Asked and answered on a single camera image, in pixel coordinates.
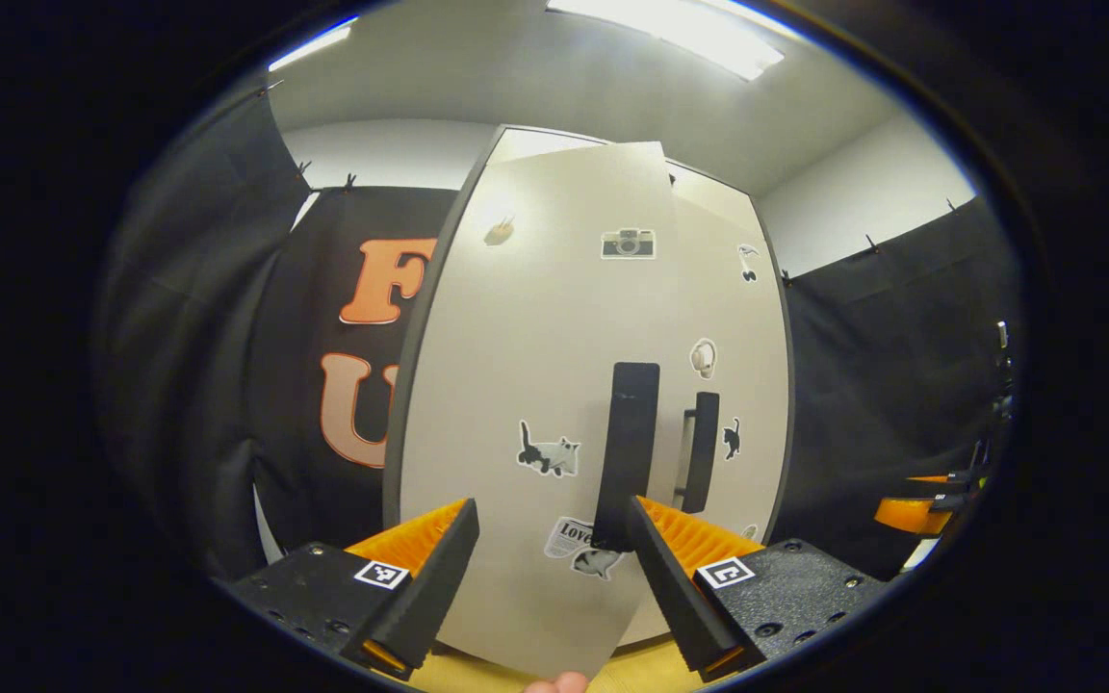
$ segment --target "wooden floor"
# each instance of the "wooden floor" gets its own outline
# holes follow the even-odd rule
[[[430,653],[409,685],[430,693],[520,693],[533,676],[457,650]],[[703,687],[669,635],[615,650],[589,683],[589,693],[686,693]]]

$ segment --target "black handle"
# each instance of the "black handle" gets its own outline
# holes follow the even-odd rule
[[[695,418],[691,431],[691,461],[688,462],[688,483],[682,488],[682,511],[699,513],[709,500],[709,482],[712,480],[712,458],[718,442],[718,412],[721,396],[716,391],[696,391],[696,408],[688,409],[683,416]]]
[[[615,364],[607,456],[602,462],[602,486],[598,490],[598,514],[593,520],[591,543],[594,549],[632,550],[628,537],[628,505],[632,496],[648,492],[660,373],[657,364]]]

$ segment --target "fluorescent light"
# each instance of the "fluorescent light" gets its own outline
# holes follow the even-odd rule
[[[782,52],[765,43],[752,27],[736,19],[752,19],[740,13],[745,8],[730,10],[726,4],[733,3],[721,0],[712,1],[710,8],[704,1],[550,0],[546,9],[586,14],[634,28],[716,62],[747,80],[756,79],[765,68],[782,61]],[[720,10],[726,10],[736,18],[728,17]]]
[[[296,51],[286,54],[281,58],[279,61],[273,62],[272,65],[267,67],[267,71],[281,70],[285,65],[289,65],[291,62],[299,61],[321,48],[328,48],[330,44],[344,40],[348,35],[348,26],[356,21],[357,18],[352,18],[348,21],[342,22],[338,26],[329,28],[329,30],[321,33],[316,39],[312,40],[309,43],[304,43]]]
[[[735,18],[744,18],[749,22],[754,23],[754,26],[762,26],[773,33],[787,35],[790,39],[803,40],[801,35],[797,35],[790,27],[784,26],[784,23],[780,23],[773,18],[766,18],[764,14],[756,12],[745,4],[735,3],[734,0],[700,0],[700,3],[709,4],[710,8],[716,8],[723,12],[730,12]]]

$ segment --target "black curtain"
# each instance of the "black curtain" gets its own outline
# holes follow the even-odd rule
[[[309,188],[255,73],[136,181],[105,261],[92,329],[109,456],[201,569],[264,564],[245,425],[252,319]]]
[[[795,431],[774,540],[805,539],[888,580],[919,538],[875,510],[943,491],[906,477],[968,466],[1000,389],[997,322],[1013,349],[1022,337],[1017,256],[974,198],[879,253],[795,277],[786,295]]]
[[[347,325],[368,241],[434,240],[455,190],[353,187],[321,193],[294,228],[260,305],[247,368],[260,505],[282,549],[319,540],[342,544],[383,530],[383,469],[340,456],[325,439],[321,404],[326,354],[365,360],[354,426],[369,442],[387,435],[391,388],[383,370],[400,359],[413,299],[391,286],[399,317],[387,325]],[[397,264],[424,263],[406,254]],[[428,291],[424,277],[421,291]]]

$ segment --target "sticker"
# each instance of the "sticker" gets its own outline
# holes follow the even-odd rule
[[[759,252],[755,246],[747,245],[745,243],[739,246],[739,262],[743,264],[743,281],[752,282],[756,281],[755,271],[753,271],[752,265],[747,264],[747,258],[759,258],[761,252]]]
[[[602,259],[652,259],[657,236],[648,228],[620,228],[602,233]]]
[[[572,570],[610,582],[610,569],[619,565],[619,560],[623,557],[619,551],[586,549],[572,558]]]
[[[739,453],[742,448],[742,441],[739,439],[739,417],[734,417],[734,428],[721,429],[721,442],[730,448],[730,451],[726,451],[726,460],[733,459]]]
[[[354,580],[374,584],[376,588],[396,589],[406,574],[409,574],[409,571],[404,569],[404,567],[387,565],[387,563],[379,561],[370,561],[366,563],[364,569],[357,571]]]
[[[578,521],[576,518],[559,518],[551,530],[550,539],[546,540],[543,551],[550,558],[568,558],[572,553],[589,546],[593,539],[593,523]]]
[[[580,463],[580,444],[560,437],[558,442],[529,442],[529,422],[520,420],[520,453],[516,463],[537,473],[556,478],[576,477]]]
[[[691,347],[691,367],[704,380],[712,378],[713,367],[718,365],[718,346],[708,337],[700,339]]]
[[[511,232],[515,231],[515,226],[511,225],[511,220],[515,220],[515,215],[507,215],[500,223],[494,224],[490,231],[485,233],[485,244],[487,245],[499,245],[500,243],[509,240],[511,237]]]
[[[713,589],[731,587],[731,584],[755,578],[755,573],[737,558],[726,558],[725,561],[709,563],[696,572],[703,574],[704,579],[709,581],[709,588]]]

